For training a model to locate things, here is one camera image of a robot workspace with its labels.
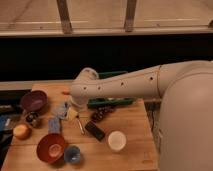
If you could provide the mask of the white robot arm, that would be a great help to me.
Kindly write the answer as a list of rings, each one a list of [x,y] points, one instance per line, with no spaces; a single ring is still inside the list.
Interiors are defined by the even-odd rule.
[[[71,103],[92,98],[159,99],[159,171],[213,171],[213,61],[158,65],[106,79],[92,68],[70,84]]]

